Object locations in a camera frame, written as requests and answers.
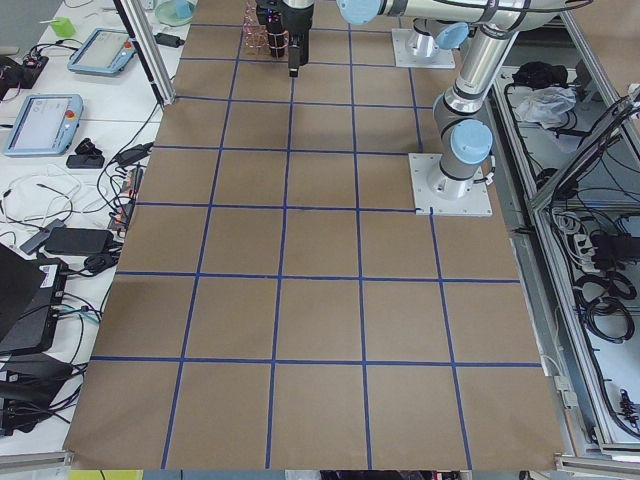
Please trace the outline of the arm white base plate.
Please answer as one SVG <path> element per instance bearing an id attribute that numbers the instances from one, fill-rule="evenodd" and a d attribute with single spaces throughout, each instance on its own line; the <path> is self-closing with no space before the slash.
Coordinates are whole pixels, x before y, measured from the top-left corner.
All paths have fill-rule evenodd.
<path id="1" fill-rule="evenodd" d="M 396 67 L 447 70 L 455 67 L 451 50 L 441 49 L 432 36 L 413 29 L 394 28 L 392 46 Z"/>
<path id="2" fill-rule="evenodd" d="M 408 155 L 414 210 L 417 215 L 490 217 L 493 214 L 482 168 L 474 177 L 452 180 L 440 169 L 441 154 Z"/>

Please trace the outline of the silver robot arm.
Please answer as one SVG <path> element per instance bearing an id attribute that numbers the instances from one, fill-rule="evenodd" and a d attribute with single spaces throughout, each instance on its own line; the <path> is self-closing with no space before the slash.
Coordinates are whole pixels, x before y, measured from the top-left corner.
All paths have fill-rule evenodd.
<path id="1" fill-rule="evenodd" d="M 447 200 L 464 197 L 493 144 L 490 129 L 474 116 L 521 31 L 536 29 L 560 13 L 564 1 L 339 1 L 342 17 L 363 25 L 377 16 L 409 16 L 464 22 L 477 31 L 455 82 L 434 103 L 443 152 L 427 174 L 430 190 Z"/>

